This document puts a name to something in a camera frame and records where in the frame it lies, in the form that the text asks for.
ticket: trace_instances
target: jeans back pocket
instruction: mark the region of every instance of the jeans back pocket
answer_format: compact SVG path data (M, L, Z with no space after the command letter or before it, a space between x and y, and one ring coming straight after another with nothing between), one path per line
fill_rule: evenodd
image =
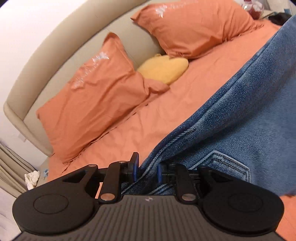
M241 180L251 182L250 169L246 165L216 150L207 154L190 169L196 169L198 166L207 166Z

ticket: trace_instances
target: small logo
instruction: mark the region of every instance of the small logo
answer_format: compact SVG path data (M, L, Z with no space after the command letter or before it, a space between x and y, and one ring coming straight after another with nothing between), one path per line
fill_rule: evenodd
M155 9L155 12L156 12L160 17L163 18L163 13L165 12L165 10L166 10L167 8L168 8L167 5L162 5L161 7L156 8L156 9Z
M99 59L109 59L109 56L105 52L101 52L93 58L93 62L97 62Z
M151 201L153 201L153 198L147 197L147 198L145 198L145 200L148 201L148 202L151 202Z

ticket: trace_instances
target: orange pillow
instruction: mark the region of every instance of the orange pillow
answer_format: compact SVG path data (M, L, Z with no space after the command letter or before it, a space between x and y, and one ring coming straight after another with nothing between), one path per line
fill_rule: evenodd
M54 153L65 163L150 94L168 89L135 71L119 37L109 33L97 55L37 110L37 118Z
M151 4L131 19L154 35L170 57L185 58L197 58L225 40L262 25L233 0Z

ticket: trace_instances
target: yellow cushion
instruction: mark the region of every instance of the yellow cushion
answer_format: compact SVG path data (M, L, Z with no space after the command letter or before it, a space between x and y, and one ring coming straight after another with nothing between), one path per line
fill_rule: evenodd
M176 81L188 68L188 60L185 58L171 58L168 55L155 55L146 60L138 71L144 78L171 84Z

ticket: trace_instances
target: orange bed sheet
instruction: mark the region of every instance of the orange bed sheet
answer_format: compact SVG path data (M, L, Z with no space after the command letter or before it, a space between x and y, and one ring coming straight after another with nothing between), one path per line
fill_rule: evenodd
M140 154L141 164L165 136L199 109L279 29L279 26L263 21L262 28L216 46L192 61L169 91L138 108L134 115L92 143L72 162L64 165L53 155L49 160L48 179L53 180L88 164L108 167L114 161L129 160L134 151ZM295 210L293 215L287 215L289 210L293 213L290 208L293 205L287 204L286 197L283 200L286 211L277 232L287 240L295 241L295 221L291 219Z

